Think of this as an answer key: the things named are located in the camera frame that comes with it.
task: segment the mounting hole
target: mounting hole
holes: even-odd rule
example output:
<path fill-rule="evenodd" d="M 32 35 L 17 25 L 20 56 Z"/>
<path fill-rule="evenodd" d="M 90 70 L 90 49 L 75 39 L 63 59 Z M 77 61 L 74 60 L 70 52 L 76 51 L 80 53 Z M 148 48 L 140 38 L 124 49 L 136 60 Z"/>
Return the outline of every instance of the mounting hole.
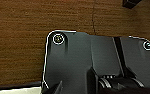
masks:
<path fill-rule="evenodd" d="M 54 44 L 57 44 L 57 45 L 60 45 L 64 42 L 64 37 L 62 34 L 55 34 L 53 36 L 53 43 Z"/>
<path fill-rule="evenodd" d="M 143 47 L 145 50 L 150 50 L 150 42 L 149 41 L 144 42 Z"/>

